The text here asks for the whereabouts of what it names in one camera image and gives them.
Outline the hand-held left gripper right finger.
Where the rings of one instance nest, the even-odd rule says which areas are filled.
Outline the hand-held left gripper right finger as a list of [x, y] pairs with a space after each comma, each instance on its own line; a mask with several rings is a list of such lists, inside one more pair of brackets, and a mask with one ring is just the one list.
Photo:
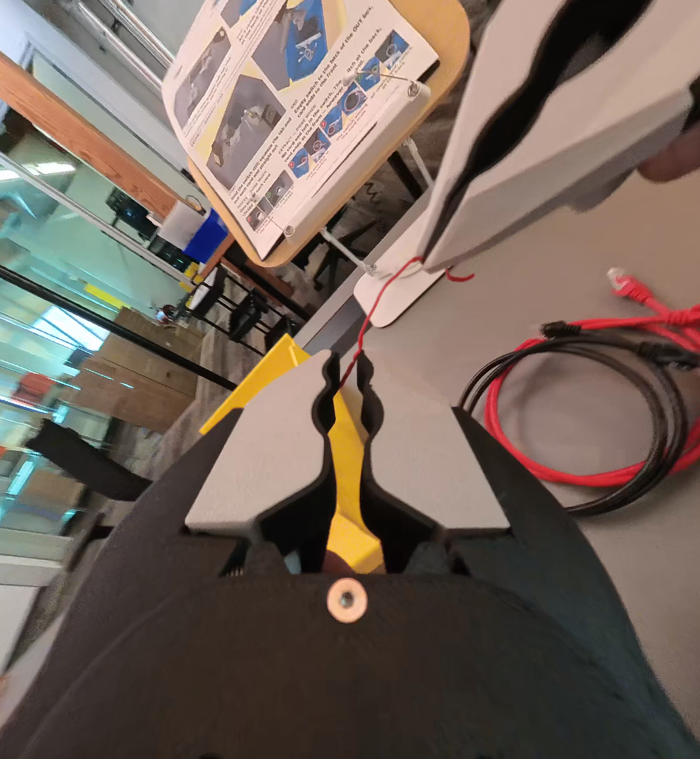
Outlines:
[[386, 572], [402, 573], [423, 543], [506, 534], [509, 521], [452, 406], [368, 353], [356, 378], [367, 432], [360, 511]]

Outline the yellow plastic bin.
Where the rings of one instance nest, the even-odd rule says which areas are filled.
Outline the yellow plastic bin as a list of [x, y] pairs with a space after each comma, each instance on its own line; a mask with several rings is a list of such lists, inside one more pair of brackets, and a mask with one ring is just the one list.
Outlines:
[[[206, 419], [199, 430], [200, 435], [207, 434], [228, 412], [242, 408], [265, 387], [308, 358], [307, 352], [292, 337], [280, 337], [237, 389]], [[334, 407], [336, 421], [328, 438], [335, 465], [337, 496], [327, 549], [344, 560], [356, 573], [384, 573], [381, 544], [366, 529], [360, 511], [364, 440], [340, 393], [334, 398]]]

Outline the printed instruction sheet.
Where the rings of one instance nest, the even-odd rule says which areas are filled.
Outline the printed instruction sheet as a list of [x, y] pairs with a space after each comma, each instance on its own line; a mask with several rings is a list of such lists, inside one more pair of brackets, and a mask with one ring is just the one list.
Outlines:
[[182, 147], [264, 261], [438, 65], [391, 2], [208, 1], [162, 96]]

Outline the black stand pole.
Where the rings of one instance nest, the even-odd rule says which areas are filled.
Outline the black stand pole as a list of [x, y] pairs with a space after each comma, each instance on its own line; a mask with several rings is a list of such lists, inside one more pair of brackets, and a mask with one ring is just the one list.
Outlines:
[[209, 370], [183, 356], [180, 356], [170, 349], [152, 342], [148, 338], [141, 336], [126, 327], [118, 325], [110, 319], [107, 319], [98, 313], [94, 313], [89, 309], [79, 305], [78, 303], [63, 297], [53, 290], [47, 289], [46, 287], [2, 265], [0, 265], [0, 280], [3, 280], [4, 282], [11, 284], [25, 291], [26, 293], [34, 295], [37, 298], [48, 302], [51, 304], [51, 306], [62, 309], [73, 317], [83, 318], [87, 322], [107, 330], [112, 335], [115, 335], [125, 340], [126, 342], [129, 342], [133, 346], [140, 347], [148, 353], [157, 356], [164, 361], [173, 364], [174, 366], [178, 366], [194, 374], [195, 376], [198, 376], [219, 387], [222, 387], [223, 389], [226, 389], [230, 393], [238, 388], [238, 385], [236, 383], [227, 378], [224, 378], [212, 370]]

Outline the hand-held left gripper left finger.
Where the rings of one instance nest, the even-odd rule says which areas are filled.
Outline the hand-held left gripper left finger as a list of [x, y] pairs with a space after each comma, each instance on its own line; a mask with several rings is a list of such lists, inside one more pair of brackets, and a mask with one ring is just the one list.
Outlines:
[[322, 350], [229, 413], [231, 432], [185, 517], [192, 533], [269, 543], [323, 569], [336, 513], [329, 440], [337, 354]]

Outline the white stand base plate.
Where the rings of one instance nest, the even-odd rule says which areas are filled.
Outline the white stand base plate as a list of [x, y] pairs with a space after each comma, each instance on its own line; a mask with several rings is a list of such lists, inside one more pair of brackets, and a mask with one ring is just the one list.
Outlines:
[[429, 272], [417, 258], [392, 268], [365, 273], [356, 283], [354, 297], [370, 325], [391, 326], [445, 275], [444, 270]]

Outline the red thread scrap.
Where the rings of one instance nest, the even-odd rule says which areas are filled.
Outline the red thread scrap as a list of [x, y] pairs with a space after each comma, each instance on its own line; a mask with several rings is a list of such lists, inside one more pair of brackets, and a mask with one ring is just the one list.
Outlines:
[[[412, 259], [416, 259], [416, 258], [419, 261], [421, 261], [421, 263], [423, 264], [423, 259], [421, 257], [412, 257], [408, 261], [410, 261]], [[465, 282], [468, 282], [468, 281], [472, 280], [475, 277], [475, 275], [474, 275], [473, 272], [469, 272], [468, 274], [466, 274], [466, 273], [458, 273], [458, 272], [453, 272], [452, 268], [444, 269], [444, 271], [445, 271], [445, 275], [444, 275], [443, 279], [445, 279], [446, 281], [454, 282], [454, 283], [465, 283]], [[342, 375], [342, 378], [340, 380], [340, 385], [339, 385], [340, 388], [343, 388], [345, 386], [345, 384], [348, 381], [350, 375], [352, 374], [353, 369], [355, 368], [355, 366], [357, 364], [357, 361], [358, 361], [361, 353], [364, 350], [364, 341], [365, 341], [366, 334], [372, 328], [377, 329], [377, 328], [375, 328], [375, 327], [373, 327], [373, 326], [370, 325], [370, 320], [365, 315], [364, 321], [363, 321], [363, 323], [362, 323], [362, 325], [360, 327], [360, 331], [358, 333], [357, 342], [356, 342], [356, 346], [355, 346], [355, 351], [354, 351], [354, 353], [352, 355], [352, 358], [350, 360], [349, 365], [345, 369], [345, 372]]]

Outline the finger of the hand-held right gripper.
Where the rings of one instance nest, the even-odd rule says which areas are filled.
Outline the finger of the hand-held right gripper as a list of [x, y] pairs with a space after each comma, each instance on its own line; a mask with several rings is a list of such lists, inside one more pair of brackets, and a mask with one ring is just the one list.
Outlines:
[[518, 148], [564, 68], [563, 16], [564, 1], [505, 1], [490, 17], [423, 214], [423, 265], [487, 249], [558, 195], [540, 187], [541, 149]]
[[700, 2], [564, 2], [553, 39], [564, 68], [518, 149], [541, 149], [540, 187], [559, 193], [515, 233], [601, 203], [678, 136], [700, 79]]

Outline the wooden document board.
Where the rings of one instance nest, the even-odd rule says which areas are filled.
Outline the wooden document board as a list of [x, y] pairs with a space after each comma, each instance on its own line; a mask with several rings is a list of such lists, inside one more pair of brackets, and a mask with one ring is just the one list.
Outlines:
[[[455, 87], [455, 84], [460, 79], [461, 74], [464, 72], [470, 51], [470, 26], [465, 10], [460, 3], [456, 1], [393, 1], [392, 5], [403, 18], [418, 30], [421, 36], [436, 52], [439, 59], [438, 67], [433, 70], [425, 82], [432, 92], [430, 104], [426, 108], [422, 120], [414, 128], [414, 132], [428, 118], [431, 111], [439, 106], [442, 103], [442, 100], [450, 94]], [[194, 163], [192, 157], [188, 157], [188, 166], [195, 182], [228, 228], [228, 236], [216, 250], [212, 262], [225, 262], [225, 254], [234, 244], [239, 245], [245, 256], [245, 261], [249, 262], [254, 270], [271, 269], [292, 261], [312, 238], [322, 232], [329, 219], [347, 204], [391, 157], [388, 157], [388, 159], [377, 168], [374, 174], [369, 176], [364, 183], [360, 185], [359, 189], [355, 191], [352, 196], [347, 198], [343, 205], [337, 207], [334, 214], [329, 217], [324, 217], [321, 220], [317, 233], [307, 240], [302, 247], [293, 248], [289, 246], [285, 240], [282, 240], [275, 249], [269, 253], [264, 261], [260, 260], [258, 257], [253, 245], [247, 239], [245, 229], [226, 208], [218, 191], [215, 190], [208, 179], [205, 178], [203, 172]]]

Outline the stack of cardboard boxes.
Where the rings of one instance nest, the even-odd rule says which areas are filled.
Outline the stack of cardboard boxes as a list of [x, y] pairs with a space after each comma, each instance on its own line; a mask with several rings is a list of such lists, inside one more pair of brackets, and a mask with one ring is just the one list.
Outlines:
[[[161, 326], [123, 308], [115, 323], [197, 363], [203, 333], [193, 327]], [[145, 348], [108, 334], [98, 352], [80, 366], [64, 397], [79, 408], [155, 432], [166, 432], [196, 399], [198, 378]]]

